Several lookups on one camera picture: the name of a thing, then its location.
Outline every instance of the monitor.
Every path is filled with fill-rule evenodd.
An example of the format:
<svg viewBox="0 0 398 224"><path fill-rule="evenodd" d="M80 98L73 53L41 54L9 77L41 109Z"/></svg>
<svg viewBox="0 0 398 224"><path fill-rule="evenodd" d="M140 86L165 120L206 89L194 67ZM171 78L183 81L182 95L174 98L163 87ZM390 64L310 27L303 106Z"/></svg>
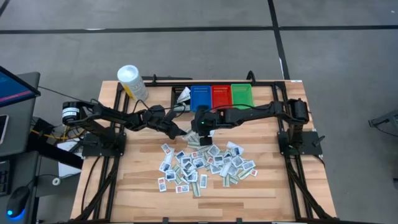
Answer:
<svg viewBox="0 0 398 224"><path fill-rule="evenodd" d="M37 96L40 96L38 90L0 66L0 107Z"/></svg>

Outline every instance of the gray carpet floor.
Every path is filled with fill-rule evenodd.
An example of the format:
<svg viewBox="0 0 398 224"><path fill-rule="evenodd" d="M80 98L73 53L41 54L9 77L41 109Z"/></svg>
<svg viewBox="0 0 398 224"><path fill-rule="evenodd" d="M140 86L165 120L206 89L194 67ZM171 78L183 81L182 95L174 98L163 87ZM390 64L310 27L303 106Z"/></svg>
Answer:
<svg viewBox="0 0 398 224"><path fill-rule="evenodd" d="M397 25L393 0L275 0L280 26ZM10 0L0 30L183 26L271 26L261 0ZM281 31L291 79L303 80L322 142L338 216L396 223L398 138L368 120L398 109L398 30ZM0 64L38 71L40 85L89 100L119 67L194 79L282 79L274 32L1 34ZM62 102L45 90L34 115L60 124ZM385 130L394 132L389 126ZM56 169L43 161L42 170ZM78 178L40 199L38 218L67 220Z"/></svg>

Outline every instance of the blue bin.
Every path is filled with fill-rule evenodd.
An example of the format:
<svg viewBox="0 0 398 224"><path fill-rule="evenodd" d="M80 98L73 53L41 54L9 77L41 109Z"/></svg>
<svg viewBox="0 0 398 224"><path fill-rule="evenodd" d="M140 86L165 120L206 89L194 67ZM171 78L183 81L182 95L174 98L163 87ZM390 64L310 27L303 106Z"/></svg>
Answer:
<svg viewBox="0 0 398 224"><path fill-rule="evenodd" d="M191 86L191 111L196 112L200 105L211 108L211 86Z"/></svg>

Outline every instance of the wooden table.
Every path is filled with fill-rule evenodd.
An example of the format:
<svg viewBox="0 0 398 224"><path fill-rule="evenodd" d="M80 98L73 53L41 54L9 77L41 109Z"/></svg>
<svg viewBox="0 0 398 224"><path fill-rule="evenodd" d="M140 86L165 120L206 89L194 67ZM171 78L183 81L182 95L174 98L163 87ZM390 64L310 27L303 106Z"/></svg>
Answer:
<svg viewBox="0 0 398 224"><path fill-rule="evenodd" d="M302 82L286 81L285 83L289 98L301 98L307 101ZM113 107L117 84L116 81L103 82L99 101L105 106ZM146 101L148 106L159 104L164 107L170 106L171 87L149 87L148 90L149 97ZM273 100L270 87L254 86L252 92L255 105L267 104ZM119 104L120 111L123 99L124 95ZM128 113L132 111L133 106L134 102L131 101ZM182 129L188 129L192 119L193 114L186 113L174 121ZM312 119L304 128L313 128ZM193 196L192 189L187 194L176 194L173 182L167 183L167 191L162 193L159 192L157 185L157 178L164 176L158 170L165 156L160 145L169 144L176 148L175 153L181 150L192 152L193 150L187 148L184 140L181 138L170 140L165 134L151 129L143 129L139 132L126 130L127 144L125 154L120 160L111 221L161 222L162 217L169 217L171 222L233 222L236 218L243 218L245 222L295 220L285 162L279 153L276 132L278 132L276 118L250 121L234 129L217 130L213 142L222 151L226 149L228 141L242 146L243 157L254 160L258 175L257 177L250 175L241 180L238 185L231 184L231 187L223 187L222 178L219 175L212 175L211 172L200 169L199 174L208 174L208 186L207 189L201 190L202 196L196 198ZM95 158L88 158L84 161L71 218L80 214L83 190L94 160ZM309 191L327 213L335 216L322 163L313 156L302 156L302 163ZM85 206L97 191L101 164L102 158L98 161L91 177ZM304 217L302 194L299 189L297 192L301 214ZM100 218L104 217L107 199L106 192L101 204Z"/></svg>

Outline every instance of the red bin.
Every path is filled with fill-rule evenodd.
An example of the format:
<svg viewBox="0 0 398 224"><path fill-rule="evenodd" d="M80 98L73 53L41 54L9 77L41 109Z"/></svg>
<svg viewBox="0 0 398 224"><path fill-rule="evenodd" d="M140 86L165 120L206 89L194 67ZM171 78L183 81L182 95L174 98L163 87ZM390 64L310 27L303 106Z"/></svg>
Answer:
<svg viewBox="0 0 398 224"><path fill-rule="evenodd" d="M231 95L231 86L229 85L212 85L211 86L211 98L212 98L212 107L220 108L232 108L232 106L223 106L223 105L232 105L232 95Z"/></svg>

